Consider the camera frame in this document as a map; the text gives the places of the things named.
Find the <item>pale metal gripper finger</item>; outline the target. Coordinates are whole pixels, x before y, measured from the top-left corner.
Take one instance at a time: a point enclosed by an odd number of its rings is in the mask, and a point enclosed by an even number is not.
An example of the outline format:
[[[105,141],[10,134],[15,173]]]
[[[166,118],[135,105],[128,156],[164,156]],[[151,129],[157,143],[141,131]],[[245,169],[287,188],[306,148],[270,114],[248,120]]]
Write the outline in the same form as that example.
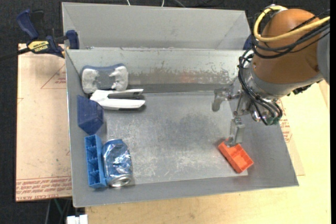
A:
[[[226,145],[233,147],[239,143],[243,142],[243,137],[245,133],[245,124],[242,122],[241,117],[236,116],[232,118],[230,123],[230,133],[226,140]]]
[[[214,101],[212,102],[212,110],[219,111],[223,101],[231,101],[238,98],[238,93],[234,93],[229,88],[219,88],[214,90]]]

